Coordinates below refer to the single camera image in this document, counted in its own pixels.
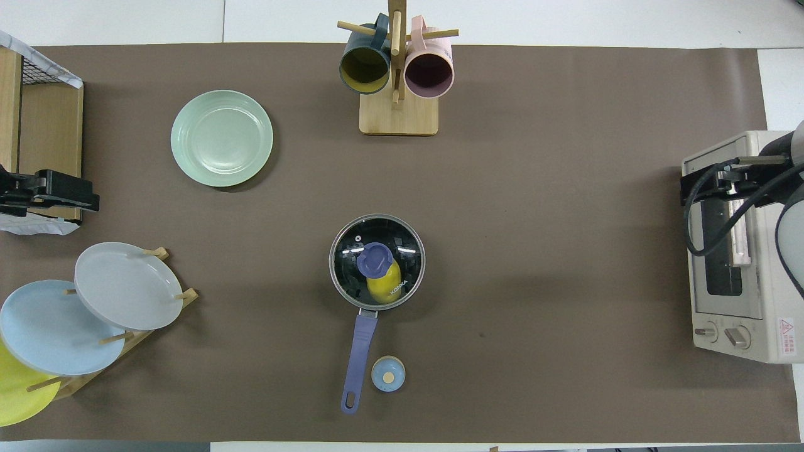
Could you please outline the dark blue mug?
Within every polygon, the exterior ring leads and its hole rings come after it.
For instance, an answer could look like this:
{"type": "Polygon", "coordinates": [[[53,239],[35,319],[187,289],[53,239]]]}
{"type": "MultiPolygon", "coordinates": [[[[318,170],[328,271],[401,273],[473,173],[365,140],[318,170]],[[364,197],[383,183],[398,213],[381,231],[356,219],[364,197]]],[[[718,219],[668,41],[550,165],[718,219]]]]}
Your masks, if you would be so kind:
{"type": "Polygon", "coordinates": [[[357,94],[376,94],[390,78],[391,44],[388,39],[389,17],[378,14],[373,24],[364,24],[371,33],[351,32],[339,63],[345,86],[357,94]]]}

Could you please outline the brown table mat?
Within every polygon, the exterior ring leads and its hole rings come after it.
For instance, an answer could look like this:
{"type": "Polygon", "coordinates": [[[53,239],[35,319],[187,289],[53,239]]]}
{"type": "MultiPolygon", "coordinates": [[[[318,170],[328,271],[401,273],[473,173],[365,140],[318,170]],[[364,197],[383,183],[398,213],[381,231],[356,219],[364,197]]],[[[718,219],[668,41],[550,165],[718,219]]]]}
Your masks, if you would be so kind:
{"type": "Polygon", "coordinates": [[[753,50],[456,46],[433,137],[364,136],[341,44],[64,46],[84,80],[72,234],[0,234],[0,301],[70,280],[78,255],[163,246],[199,299],[21,439],[364,443],[795,443],[790,367],[694,346],[680,163],[766,127],[753,50]],[[212,188],[170,131],[196,95],[250,95],[269,162],[212,188]],[[416,294],[379,314],[370,357],[397,392],[339,401],[358,309],[327,257],[353,218],[422,237],[416,294]]]}

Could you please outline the beige toaster oven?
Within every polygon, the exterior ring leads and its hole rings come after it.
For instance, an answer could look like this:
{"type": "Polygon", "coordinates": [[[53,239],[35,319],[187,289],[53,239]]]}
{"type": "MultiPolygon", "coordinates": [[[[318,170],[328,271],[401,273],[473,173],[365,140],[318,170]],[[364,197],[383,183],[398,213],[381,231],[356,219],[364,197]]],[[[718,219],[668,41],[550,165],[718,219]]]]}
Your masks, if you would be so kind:
{"type": "MultiPolygon", "coordinates": [[[[685,158],[682,176],[729,158],[756,156],[787,132],[742,132],[685,158]]],[[[696,248],[710,244],[743,202],[707,198],[694,203],[696,248]]],[[[780,203],[750,208],[712,254],[688,255],[696,347],[763,363],[804,363],[804,284],[788,277],[774,239],[782,209],[780,203]]]]}

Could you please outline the pale green plate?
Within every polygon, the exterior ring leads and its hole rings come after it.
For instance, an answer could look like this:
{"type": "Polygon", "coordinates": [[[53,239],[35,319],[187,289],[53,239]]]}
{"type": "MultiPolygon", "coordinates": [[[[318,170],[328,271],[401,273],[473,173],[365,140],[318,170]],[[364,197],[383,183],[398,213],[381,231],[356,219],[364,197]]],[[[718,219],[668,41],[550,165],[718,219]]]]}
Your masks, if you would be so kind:
{"type": "Polygon", "coordinates": [[[269,162],[273,143],[273,123],[265,108],[235,90],[196,95],[179,110],[170,129],[170,149],[179,169],[212,188],[254,178],[269,162]]]}

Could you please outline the yellow potato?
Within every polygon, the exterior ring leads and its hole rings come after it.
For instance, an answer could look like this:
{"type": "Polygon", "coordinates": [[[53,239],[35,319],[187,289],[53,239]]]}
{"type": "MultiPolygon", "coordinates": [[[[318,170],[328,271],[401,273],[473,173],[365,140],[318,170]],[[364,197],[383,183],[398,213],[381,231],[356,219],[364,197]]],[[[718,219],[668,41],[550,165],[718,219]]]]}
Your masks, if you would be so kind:
{"type": "Polygon", "coordinates": [[[391,261],[384,275],[366,277],[369,294],[377,303],[388,305],[399,300],[404,286],[401,270],[396,261],[391,261]]]}

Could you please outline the wooden shelf boards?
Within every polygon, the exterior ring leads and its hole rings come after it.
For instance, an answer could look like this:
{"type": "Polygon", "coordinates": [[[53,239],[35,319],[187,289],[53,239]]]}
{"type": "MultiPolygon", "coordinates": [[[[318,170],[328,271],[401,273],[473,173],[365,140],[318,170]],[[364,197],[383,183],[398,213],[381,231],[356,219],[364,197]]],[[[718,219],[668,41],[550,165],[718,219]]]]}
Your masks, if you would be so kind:
{"type": "MultiPolygon", "coordinates": [[[[83,176],[84,86],[21,85],[22,57],[0,46],[0,166],[33,175],[52,170],[83,176]]],[[[86,210],[37,208],[38,178],[28,213],[81,224],[86,210]]]]}

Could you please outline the pink mug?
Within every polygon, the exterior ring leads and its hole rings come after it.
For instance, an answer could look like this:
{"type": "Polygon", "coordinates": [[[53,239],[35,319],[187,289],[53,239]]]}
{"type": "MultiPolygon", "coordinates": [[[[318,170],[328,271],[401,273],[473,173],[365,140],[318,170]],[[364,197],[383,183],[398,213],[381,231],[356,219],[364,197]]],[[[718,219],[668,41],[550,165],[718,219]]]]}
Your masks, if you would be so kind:
{"type": "Polygon", "coordinates": [[[454,83],[454,58],[449,37],[425,38],[436,28],[426,26],[422,15],[411,19],[411,41],[406,48],[403,70],[405,87],[411,94],[437,99],[454,83]]]}

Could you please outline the yellow plate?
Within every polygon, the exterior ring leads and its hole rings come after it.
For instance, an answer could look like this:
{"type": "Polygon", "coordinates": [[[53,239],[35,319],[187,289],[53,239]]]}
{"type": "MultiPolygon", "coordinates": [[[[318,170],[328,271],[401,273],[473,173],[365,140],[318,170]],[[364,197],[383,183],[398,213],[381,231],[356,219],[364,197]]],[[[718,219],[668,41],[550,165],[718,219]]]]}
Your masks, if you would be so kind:
{"type": "Polygon", "coordinates": [[[20,362],[0,340],[0,427],[34,417],[55,398],[60,383],[29,392],[29,386],[52,379],[20,362]]]}

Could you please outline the white plastic sheet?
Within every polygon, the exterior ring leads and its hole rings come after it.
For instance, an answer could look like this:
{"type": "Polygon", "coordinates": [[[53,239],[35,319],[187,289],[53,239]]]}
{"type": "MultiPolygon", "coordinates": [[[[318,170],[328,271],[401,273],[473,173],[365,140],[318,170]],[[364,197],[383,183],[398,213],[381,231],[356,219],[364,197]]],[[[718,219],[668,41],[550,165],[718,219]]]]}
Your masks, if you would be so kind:
{"type": "Polygon", "coordinates": [[[0,231],[9,232],[9,234],[68,235],[79,228],[77,223],[66,221],[64,218],[44,217],[34,213],[28,213],[25,217],[14,217],[14,215],[0,213],[0,231]]]}

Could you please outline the light blue plate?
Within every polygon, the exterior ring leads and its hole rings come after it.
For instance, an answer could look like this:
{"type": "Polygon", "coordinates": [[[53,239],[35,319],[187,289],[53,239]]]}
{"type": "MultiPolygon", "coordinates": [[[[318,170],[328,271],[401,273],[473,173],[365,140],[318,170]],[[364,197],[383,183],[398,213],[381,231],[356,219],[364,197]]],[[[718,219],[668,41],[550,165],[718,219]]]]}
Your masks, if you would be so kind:
{"type": "Polygon", "coordinates": [[[124,340],[101,340],[123,329],[95,317],[71,281],[34,281],[15,289],[0,307],[0,337],[29,367],[61,377],[106,369],[120,357],[124,340]]]}

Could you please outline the grey plate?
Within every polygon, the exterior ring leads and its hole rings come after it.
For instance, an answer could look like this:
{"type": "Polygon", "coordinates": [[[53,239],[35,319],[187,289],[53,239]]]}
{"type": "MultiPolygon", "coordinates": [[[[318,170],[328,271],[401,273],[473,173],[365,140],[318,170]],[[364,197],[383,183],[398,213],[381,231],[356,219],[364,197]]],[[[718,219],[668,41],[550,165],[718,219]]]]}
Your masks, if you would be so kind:
{"type": "Polygon", "coordinates": [[[164,261],[144,249],[103,242],[85,249],[75,263],[73,283],[93,314],[126,331],[153,331],[177,320],[183,292],[164,261]]]}

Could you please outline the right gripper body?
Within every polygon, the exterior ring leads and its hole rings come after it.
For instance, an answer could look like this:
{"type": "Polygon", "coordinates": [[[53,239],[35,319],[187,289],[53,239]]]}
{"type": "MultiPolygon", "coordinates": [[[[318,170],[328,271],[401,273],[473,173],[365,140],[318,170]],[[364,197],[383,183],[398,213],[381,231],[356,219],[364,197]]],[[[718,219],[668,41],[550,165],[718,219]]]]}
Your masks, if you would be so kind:
{"type": "Polygon", "coordinates": [[[770,141],[760,151],[762,157],[784,157],[786,161],[778,165],[763,165],[756,181],[761,184],[764,195],[756,203],[758,208],[772,203],[786,204],[801,188],[801,171],[787,174],[793,167],[801,164],[801,137],[783,135],[770,141]]]}

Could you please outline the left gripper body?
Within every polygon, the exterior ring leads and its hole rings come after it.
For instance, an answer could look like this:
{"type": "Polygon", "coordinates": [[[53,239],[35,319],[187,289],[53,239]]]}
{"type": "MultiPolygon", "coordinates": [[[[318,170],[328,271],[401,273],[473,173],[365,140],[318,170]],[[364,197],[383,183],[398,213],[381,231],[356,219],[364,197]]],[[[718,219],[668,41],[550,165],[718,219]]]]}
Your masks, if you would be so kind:
{"type": "Polygon", "coordinates": [[[0,214],[25,217],[33,198],[38,175],[9,172],[0,166],[0,214]]]}

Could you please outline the glass lid with purple knob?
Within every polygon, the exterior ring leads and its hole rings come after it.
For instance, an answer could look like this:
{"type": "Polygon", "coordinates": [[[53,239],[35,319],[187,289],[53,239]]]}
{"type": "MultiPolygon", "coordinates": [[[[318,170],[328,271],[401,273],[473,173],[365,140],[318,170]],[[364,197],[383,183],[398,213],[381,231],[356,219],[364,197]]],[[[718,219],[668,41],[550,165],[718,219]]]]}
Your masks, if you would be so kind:
{"type": "Polygon", "coordinates": [[[329,252],[334,288],[366,311],[387,311],[405,303],[420,287],[425,267],[425,247],[418,233],[401,218],[387,214],[351,220],[334,237],[329,252]],[[384,275],[393,261],[399,264],[404,286],[399,300],[381,305],[369,294],[366,277],[384,275]]]}

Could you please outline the wooden mug tree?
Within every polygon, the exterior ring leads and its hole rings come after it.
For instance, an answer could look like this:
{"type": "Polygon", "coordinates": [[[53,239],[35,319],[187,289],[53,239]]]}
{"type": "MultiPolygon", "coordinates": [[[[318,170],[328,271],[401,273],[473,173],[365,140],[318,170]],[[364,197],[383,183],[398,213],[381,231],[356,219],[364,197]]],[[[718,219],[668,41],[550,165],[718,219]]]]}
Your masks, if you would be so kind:
{"type": "MultiPolygon", "coordinates": [[[[438,112],[441,97],[437,99],[417,97],[405,87],[403,70],[406,48],[411,41],[411,20],[413,18],[407,17],[407,0],[387,0],[387,4],[388,10],[385,14],[389,17],[390,78],[385,88],[376,94],[358,94],[360,97],[359,131],[374,136],[433,136],[439,128],[438,112]]],[[[365,28],[364,24],[357,25],[339,21],[338,27],[350,31],[350,34],[353,31],[366,35],[371,33],[371,30],[365,28]]],[[[457,36],[459,36],[457,29],[440,30],[437,28],[435,32],[424,34],[425,38],[449,37],[451,39],[457,36]]]]}

